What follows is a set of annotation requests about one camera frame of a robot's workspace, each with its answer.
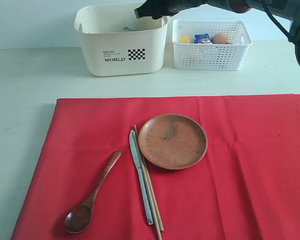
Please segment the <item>chopsticks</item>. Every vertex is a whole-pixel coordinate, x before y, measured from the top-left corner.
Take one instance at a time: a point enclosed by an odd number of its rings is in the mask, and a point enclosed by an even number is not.
[[[136,125],[134,125],[133,140],[134,140],[134,143],[136,146],[137,154],[138,154],[138,157],[140,160],[141,170],[142,170],[143,177],[145,180],[145,189],[146,189],[149,203],[150,203],[150,208],[151,208],[151,212],[152,212],[152,216],[153,216],[153,220],[154,220],[155,230],[156,230],[158,239],[161,240],[162,239],[161,232],[164,231],[164,226],[162,224],[161,216],[159,213],[159,208],[158,208],[157,200],[155,197],[155,192],[152,187],[152,182],[151,182],[151,178],[149,175],[149,169],[147,167],[145,157],[143,156],[143,154],[141,153],[140,148],[139,148],[138,129],[137,129]]]

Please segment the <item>checkered logo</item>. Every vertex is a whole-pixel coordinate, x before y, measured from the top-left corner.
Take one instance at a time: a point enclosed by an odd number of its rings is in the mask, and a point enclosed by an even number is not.
[[[128,56],[129,60],[142,60],[146,59],[146,50],[143,49],[129,49]]]

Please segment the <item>brown egg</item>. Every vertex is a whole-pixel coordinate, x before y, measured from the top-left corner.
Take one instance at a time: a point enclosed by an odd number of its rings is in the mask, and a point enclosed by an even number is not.
[[[214,44],[226,44],[228,42],[228,35],[224,32],[220,32],[212,38]]]

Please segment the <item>black machine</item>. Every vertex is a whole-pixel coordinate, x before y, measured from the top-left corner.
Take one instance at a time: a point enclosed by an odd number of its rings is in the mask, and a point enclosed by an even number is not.
[[[274,24],[295,45],[295,56],[300,66],[300,0],[147,0],[135,9],[137,18],[174,16],[180,11],[208,4],[238,14],[246,13],[251,8],[266,12]],[[273,15],[291,21],[289,32]]]

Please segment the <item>utensil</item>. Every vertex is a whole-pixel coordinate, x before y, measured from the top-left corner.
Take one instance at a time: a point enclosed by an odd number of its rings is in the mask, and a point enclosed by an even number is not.
[[[141,187],[141,193],[142,193],[142,199],[143,199],[143,204],[144,204],[144,209],[145,209],[145,215],[148,221],[149,225],[153,225],[154,224],[154,219],[151,213],[151,209],[150,209],[150,204],[149,204],[149,200],[148,200],[148,195],[146,192],[146,185],[145,185],[145,181],[144,181],[144,175],[141,169],[141,163],[140,163],[140,159],[137,153],[137,148],[136,148],[136,143],[134,140],[134,130],[130,131],[129,134],[129,143],[130,143],[130,149],[131,149],[131,154],[132,154],[132,158],[133,158],[133,162],[134,165],[136,167],[136,170],[138,172],[138,177],[139,177],[139,182],[140,182],[140,187]]]
[[[64,227],[67,232],[71,234],[77,234],[85,230],[86,227],[89,225],[93,215],[93,207],[95,204],[97,192],[102,182],[104,181],[112,167],[116,164],[120,156],[121,151],[119,150],[115,151],[112,154],[92,193],[66,216],[64,221]]]
[[[154,165],[170,170],[189,168],[206,154],[208,139],[193,119],[168,113],[155,116],[141,128],[139,148]]]
[[[140,148],[139,148],[139,143],[138,143],[138,135],[139,134],[138,134],[138,129],[137,129],[136,125],[134,125],[134,132],[135,132],[135,145],[136,145],[137,153],[138,153],[139,156],[141,156],[141,161],[140,161],[141,169],[142,169],[143,174],[145,176],[145,178],[144,178],[145,179],[145,186],[146,186],[148,196],[149,196],[151,211],[152,211],[152,214],[154,213],[156,215],[155,217],[157,218],[159,229],[160,229],[161,232],[163,232],[164,231],[164,225],[163,225],[162,220],[161,220],[161,215],[160,215],[160,212],[159,212],[155,192],[154,192],[154,189],[152,187],[152,182],[151,182],[151,178],[150,178],[150,174],[149,174],[149,169],[148,169],[148,166],[146,164],[145,157],[143,156],[143,154],[141,153]]]

